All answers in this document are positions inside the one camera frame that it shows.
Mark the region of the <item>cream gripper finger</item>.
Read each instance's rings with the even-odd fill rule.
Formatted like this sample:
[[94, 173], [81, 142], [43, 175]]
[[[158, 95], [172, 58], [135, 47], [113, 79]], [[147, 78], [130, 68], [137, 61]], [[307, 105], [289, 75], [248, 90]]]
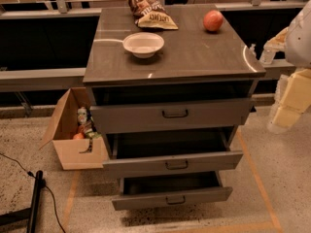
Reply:
[[275, 134], [284, 133], [291, 129], [299, 118], [300, 113], [284, 108], [279, 104], [273, 104], [269, 113], [267, 129]]
[[311, 106], [311, 70], [294, 72], [288, 78], [281, 105], [297, 113], [304, 113]]

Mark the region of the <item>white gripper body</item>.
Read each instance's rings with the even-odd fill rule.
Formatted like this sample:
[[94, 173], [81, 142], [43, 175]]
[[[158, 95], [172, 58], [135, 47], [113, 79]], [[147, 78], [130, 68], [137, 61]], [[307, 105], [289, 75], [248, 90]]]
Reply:
[[298, 69], [279, 80], [275, 95], [276, 111], [303, 114], [311, 106], [311, 69]]

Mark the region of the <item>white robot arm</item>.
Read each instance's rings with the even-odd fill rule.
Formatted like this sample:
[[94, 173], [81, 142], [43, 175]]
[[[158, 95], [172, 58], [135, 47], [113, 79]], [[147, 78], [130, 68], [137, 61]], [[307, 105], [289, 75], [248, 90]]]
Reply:
[[289, 130], [311, 106], [311, 1], [290, 23], [284, 46], [286, 60], [296, 70], [277, 83], [267, 124], [276, 134]]

